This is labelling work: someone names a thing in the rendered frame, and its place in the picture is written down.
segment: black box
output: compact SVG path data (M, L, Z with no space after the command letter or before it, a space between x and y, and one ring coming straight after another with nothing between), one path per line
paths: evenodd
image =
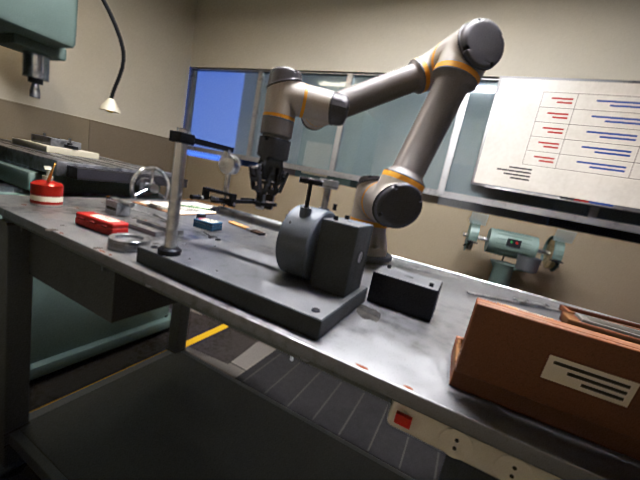
M373 272L367 300L429 322L438 303L441 288L440 280L413 275L387 266Z
M373 225L345 218L325 218L311 267L312 288L339 297L360 286Z

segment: small blue block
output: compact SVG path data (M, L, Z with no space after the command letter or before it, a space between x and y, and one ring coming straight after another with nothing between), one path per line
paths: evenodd
M193 220L193 226L197 228L204 228L210 232L216 230L222 230L222 222L220 220L213 220L211 218L196 218Z

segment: floor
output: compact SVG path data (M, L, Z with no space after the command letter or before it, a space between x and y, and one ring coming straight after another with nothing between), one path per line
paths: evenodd
M388 400L257 342L212 318L192 312L188 338L189 350L213 367L412 478L491 478L389 426L386 422ZM168 332L156 334L33 381L31 410L164 351L167 341ZM26 466L16 466L0 477L38 478Z

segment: power strip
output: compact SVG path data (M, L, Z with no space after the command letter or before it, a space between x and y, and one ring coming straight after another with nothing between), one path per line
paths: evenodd
M392 427L441 450L449 457L499 480L560 480L398 402L391 404L387 422Z

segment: red can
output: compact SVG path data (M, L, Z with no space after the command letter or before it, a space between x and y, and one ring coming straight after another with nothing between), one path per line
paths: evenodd
M38 205L62 205L64 185L53 180L34 180L31 182L31 203Z
M76 225L105 235L129 231L129 224L127 222L96 212L77 212Z

